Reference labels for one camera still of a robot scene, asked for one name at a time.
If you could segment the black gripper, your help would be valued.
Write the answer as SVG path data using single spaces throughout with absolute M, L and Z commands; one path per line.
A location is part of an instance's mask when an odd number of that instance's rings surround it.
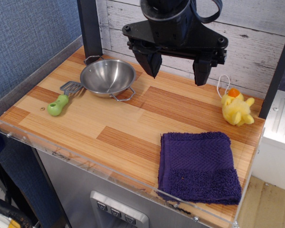
M 212 62 L 224 64 L 227 57 L 228 39 L 204 26 L 192 13 L 164 21 L 148 19 L 127 24 L 122 32 L 137 62 L 153 78 L 160 70 L 162 55 L 194 59 L 195 84 L 203 86 Z

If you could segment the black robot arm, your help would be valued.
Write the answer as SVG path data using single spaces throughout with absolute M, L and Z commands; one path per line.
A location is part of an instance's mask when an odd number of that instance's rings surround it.
M 221 14 L 223 3 L 214 2 L 218 11 L 210 17 L 197 13 L 194 0 L 142 0 L 145 21 L 122 28 L 129 49 L 145 72 L 156 77 L 162 55 L 192 59 L 195 84 L 205 85 L 211 69 L 224 64 L 228 39 L 207 28 Z

